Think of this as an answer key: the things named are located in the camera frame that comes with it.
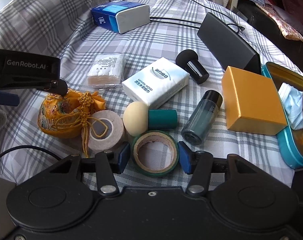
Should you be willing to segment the cotton pads plastic packet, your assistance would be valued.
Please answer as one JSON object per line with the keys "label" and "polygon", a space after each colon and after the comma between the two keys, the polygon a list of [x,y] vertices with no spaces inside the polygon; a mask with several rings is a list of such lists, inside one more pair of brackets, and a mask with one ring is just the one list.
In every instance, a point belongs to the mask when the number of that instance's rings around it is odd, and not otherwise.
{"label": "cotton pads plastic packet", "polygon": [[97,54],[93,58],[84,84],[97,89],[122,89],[124,67],[124,54]]}

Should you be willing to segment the teal beige makeup sponge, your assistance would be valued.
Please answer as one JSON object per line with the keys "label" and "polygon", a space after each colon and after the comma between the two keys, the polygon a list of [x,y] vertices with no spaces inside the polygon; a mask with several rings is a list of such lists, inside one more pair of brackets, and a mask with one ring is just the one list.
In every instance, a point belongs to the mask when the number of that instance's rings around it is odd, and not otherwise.
{"label": "teal beige makeup sponge", "polygon": [[130,103],[123,113],[126,131],[137,137],[146,131],[176,129],[177,111],[174,109],[149,109],[143,102]]}

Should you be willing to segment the orange embroidered pouch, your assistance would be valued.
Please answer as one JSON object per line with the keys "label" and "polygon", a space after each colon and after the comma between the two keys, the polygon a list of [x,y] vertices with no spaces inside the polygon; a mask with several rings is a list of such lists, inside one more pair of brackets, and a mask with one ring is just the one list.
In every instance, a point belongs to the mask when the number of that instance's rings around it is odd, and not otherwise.
{"label": "orange embroidered pouch", "polygon": [[60,139],[82,136],[82,150],[88,158],[90,117],[105,109],[105,100],[98,92],[69,89],[64,96],[48,94],[39,109],[38,126],[43,133]]}

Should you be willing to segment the gold cardboard box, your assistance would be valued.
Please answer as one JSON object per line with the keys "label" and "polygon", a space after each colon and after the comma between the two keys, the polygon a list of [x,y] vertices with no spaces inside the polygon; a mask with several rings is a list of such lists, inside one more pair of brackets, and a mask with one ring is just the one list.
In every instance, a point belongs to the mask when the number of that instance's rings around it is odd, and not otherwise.
{"label": "gold cardboard box", "polygon": [[222,89],[228,130],[277,135],[288,126],[272,79],[228,66]]}

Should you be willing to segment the blue face mask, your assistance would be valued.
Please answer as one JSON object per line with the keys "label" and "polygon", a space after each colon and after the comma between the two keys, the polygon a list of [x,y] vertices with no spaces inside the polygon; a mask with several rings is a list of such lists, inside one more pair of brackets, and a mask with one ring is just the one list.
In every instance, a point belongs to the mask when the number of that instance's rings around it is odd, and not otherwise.
{"label": "blue face mask", "polygon": [[291,129],[303,129],[303,92],[283,82],[278,93]]}

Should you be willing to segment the black power bank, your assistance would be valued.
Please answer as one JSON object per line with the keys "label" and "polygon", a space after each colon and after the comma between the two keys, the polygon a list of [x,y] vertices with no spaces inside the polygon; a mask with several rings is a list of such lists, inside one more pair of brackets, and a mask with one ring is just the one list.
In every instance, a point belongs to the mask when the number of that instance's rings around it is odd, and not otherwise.
{"label": "black power bank", "polygon": [[214,14],[207,13],[197,35],[223,69],[232,66],[261,74],[258,52]]}

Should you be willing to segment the beige tape roll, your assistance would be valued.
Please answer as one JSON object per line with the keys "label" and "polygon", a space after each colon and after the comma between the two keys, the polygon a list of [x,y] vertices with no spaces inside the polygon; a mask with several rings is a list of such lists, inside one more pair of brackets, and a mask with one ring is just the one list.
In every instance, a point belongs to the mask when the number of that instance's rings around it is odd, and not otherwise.
{"label": "beige tape roll", "polygon": [[98,111],[90,117],[88,148],[100,152],[114,150],[124,142],[124,125],[120,116],[109,110]]}

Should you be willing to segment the white pocket tissue pack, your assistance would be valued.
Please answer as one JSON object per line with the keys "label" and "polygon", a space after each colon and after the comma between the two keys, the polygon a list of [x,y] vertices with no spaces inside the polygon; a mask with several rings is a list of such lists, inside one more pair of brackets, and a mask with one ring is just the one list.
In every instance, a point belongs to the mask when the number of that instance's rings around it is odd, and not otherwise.
{"label": "white pocket tissue pack", "polygon": [[190,74],[164,57],[122,82],[133,101],[157,109],[189,83]]}

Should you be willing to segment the plaid checkered bed cloth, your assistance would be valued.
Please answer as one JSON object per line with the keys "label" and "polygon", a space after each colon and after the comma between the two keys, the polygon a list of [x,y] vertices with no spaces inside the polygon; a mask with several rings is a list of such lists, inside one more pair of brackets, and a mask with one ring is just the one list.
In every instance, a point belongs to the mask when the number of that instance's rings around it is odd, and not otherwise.
{"label": "plaid checkered bed cloth", "polygon": [[[223,69],[198,38],[197,29],[191,27],[202,23],[207,12],[212,12],[226,23],[232,23],[230,18],[233,18],[237,25],[244,27],[239,35],[259,53],[262,64],[274,62],[303,76],[303,72],[266,37],[215,3],[207,0],[128,1],[148,4],[151,16],[163,20],[119,35],[96,27],[92,22],[91,8],[109,0],[13,0],[0,11],[0,48],[59,57],[61,78],[75,90],[85,89],[81,85],[94,55],[98,53],[124,54],[126,79],[161,57],[175,62],[180,51],[196,51],[210,74],[209,79],[201,86],[190,79],[187,87],[162,106],[177,110],[179,126],[169,132],[175,141],[182,140],[180,131],[204,92],[222,89]],[[40,146],[61,157],[82,153],[81,137],[62,140],[46,135],[38,128],[38,111],[47,93],[33,89],[14,93],[20,97],[18,107],[0,106],[8,117],[6,126],[0,130],[0,153],[19,145]],[[207,140],[199,148],[218,158],[225,158],[229,153],[239,154],[290,187],[294,170],[284,163],[277,138],[228,131],[225,121],[223,104]],[[20,184],[55,162],[45,153],[20,149],[0,159],[0,174]],[[186,188],[190,179],[180,165],[164,177],[147,177],[138,172],[131,160],[124,173],[115,177],[119,187]]]}

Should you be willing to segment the gold metal tin tray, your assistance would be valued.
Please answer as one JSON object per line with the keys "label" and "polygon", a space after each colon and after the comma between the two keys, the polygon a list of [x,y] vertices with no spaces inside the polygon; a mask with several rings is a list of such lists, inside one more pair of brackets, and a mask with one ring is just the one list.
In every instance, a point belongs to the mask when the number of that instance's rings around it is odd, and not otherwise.
{"label": "gold metal tin tray", "polygon": [[281,100],[287,126],[277,133],[280,153],[291,168],[303,167],[303,76],[267,62],[262,75],[271,78]]}

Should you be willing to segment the floral cushion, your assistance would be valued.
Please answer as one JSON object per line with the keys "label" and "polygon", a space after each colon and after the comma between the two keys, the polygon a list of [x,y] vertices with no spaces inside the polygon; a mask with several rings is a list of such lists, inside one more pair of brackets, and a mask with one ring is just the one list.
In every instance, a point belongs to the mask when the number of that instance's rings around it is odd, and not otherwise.
{"label": "floral cushion", "polygon": [[285,39],[303,42],[303,36],[290,24],[285,22],[274,9],[269,6],[258,5],[258,7],[275,21]]}

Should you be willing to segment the black makeup sponge brush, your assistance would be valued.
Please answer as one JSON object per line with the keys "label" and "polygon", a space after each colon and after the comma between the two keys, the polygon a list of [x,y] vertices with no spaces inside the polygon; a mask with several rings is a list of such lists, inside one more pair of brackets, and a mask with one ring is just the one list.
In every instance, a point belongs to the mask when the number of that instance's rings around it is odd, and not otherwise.
{"label": "black makeup sponge brush", "polygon": [[198,59],[198,54],[194,50],[187,49],[177,55],[175,63],[188,72],[191,78],[200,85],[204,83],[210,75]]}

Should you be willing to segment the dark glass bottle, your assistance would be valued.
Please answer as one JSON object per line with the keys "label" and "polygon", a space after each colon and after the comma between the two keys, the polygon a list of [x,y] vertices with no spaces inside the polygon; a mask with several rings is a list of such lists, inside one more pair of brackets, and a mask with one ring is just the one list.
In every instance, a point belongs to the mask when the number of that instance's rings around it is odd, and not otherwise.
{"label": "dark glass bottle", "polygon": [[203,144],[222,103],[223,97],[219,92],[207,90],[181,131],[184,140],[196,146]]}

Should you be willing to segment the green tape roll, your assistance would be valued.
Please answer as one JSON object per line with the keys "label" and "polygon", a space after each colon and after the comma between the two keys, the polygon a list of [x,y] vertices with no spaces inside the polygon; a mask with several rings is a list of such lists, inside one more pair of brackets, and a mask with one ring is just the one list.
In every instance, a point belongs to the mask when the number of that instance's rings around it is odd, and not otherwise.
{"label": "green tape roll", "polygon": [[148,131],[136,137],[131,151],[138,170],[150,177],[165,176],[176,167],[179,160],[177,143],[162,131]]}

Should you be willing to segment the black leather sofa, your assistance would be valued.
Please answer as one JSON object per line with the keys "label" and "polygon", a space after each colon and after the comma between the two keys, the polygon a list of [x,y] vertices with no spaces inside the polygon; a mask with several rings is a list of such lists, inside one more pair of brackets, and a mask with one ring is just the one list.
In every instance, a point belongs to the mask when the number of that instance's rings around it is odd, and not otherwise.
{"label": "black leather sofa", "polygon": [[238,0],[237,9],[303,72],[303,0]]}

